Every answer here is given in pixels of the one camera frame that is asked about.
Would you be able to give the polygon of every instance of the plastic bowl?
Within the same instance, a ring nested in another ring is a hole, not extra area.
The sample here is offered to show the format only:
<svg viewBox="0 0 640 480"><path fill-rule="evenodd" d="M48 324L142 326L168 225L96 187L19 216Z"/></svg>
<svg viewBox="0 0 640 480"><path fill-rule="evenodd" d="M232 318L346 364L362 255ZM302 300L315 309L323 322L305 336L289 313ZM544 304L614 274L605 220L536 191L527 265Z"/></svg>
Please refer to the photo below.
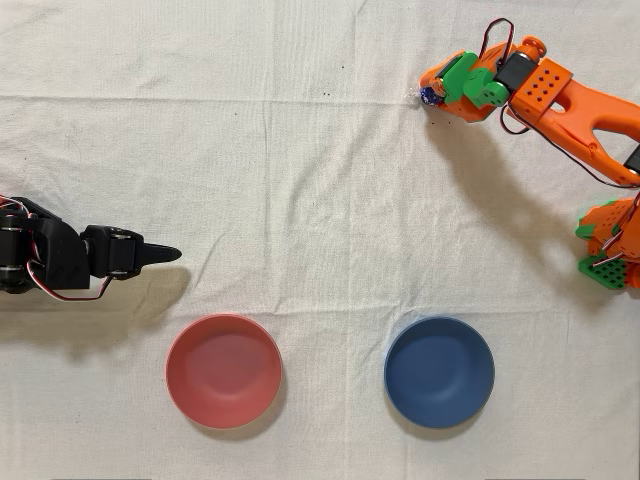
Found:
<svg viewBox="0 0 640 480"><path fill-rule="evenodd" d="M411 422L428 428L463 423L485 405L495 377L489 346L460 320L418 320L398 335L384 367L387 395Z"/></svg>
<svg viewBox="0 0 640 480"><path fill-rule="evenodd" d="M271 336L253 320L211 315L176 337L165 375L184 415L206 427L235 428L269 408L282 381L282 360Z"/></svg>

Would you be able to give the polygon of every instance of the white tablecloth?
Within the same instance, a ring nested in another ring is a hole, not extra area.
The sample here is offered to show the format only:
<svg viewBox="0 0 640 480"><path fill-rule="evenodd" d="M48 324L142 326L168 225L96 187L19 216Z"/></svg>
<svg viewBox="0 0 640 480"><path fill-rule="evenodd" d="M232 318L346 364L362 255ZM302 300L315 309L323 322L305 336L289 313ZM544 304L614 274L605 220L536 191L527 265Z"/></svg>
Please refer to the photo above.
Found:
<svg viewBox="0 0 640 480"><path fill-rule="evenodd" d="M638 478L640 296L579 274L573 236L625 193L495 114L405 97L498 16L640 102L635 0L2 0L0 192L184 255L95 303L0 296L0 477ZM228 432L187 421L163 374L219 311L263 325L286 371ZM382 369L438 313L497 376L473 422L432 432Z"/></svg>

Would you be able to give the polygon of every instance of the pink bowl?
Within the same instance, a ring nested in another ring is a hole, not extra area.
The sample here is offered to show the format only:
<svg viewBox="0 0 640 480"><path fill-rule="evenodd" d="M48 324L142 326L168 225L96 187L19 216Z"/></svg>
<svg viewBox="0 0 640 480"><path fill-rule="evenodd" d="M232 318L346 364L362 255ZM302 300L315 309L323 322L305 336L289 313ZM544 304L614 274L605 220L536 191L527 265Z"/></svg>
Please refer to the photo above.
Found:
<svg viewBox="0 0 640 480"><path fill-rule="evenodd" d="M184 415L206 427L234 428L271 405L282 360L271 336L253 320L211 315L176 337L165 375L169 395Z"/></svg>

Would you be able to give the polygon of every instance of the red wire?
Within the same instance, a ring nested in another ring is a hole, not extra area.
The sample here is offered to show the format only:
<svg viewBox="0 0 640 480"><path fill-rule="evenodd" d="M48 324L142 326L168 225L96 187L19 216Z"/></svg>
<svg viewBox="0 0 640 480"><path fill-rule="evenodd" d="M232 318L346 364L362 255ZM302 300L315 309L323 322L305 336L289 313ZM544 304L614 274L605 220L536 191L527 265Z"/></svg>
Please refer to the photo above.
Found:
<svg viewBox="0 0 640 480"><path fill-rule="evenodd" d="M32 262L33 260L29 260L27 262L27 271L29 272L29 276L31 277L31 280L33 280L34 283L46 294L62 302L88 302L90 300L98 300L99 298L102 298L102 295L104 295L104 292L107 290L107 287L111 283L111 280L113 280L113 277L105 278L105 280L102 282L102 285L100 285L100 289L98 290L98 295L96 297L64 297L59 293L56 293L53 290L51 290L44 283L42 283L40 280L36 278L35 272L33 271L33 267L31 266Z"/></svg>
<svg viewBox="0 0 640 480"><path fill-rule="evenodd" d="M489 24L487 29L484 31L484 39L482 40L482 48L480 49L480 54L478 55L478 58L482 58L482 55L484 55L484 52L487 49L487 44L489 43L489 32L491 31L491 29L502 22L507 22L510 26L509 26L509 38L507 39L507 43L504 46L504 52L502 53L500 64L502 65L507 60L507 57L509 56L509 50L511 49L511 43L513 42L513 31L515 27L513 26L513 23L511 23L509 19L506 19L504 17L496 18L493 22Z"/></svg>

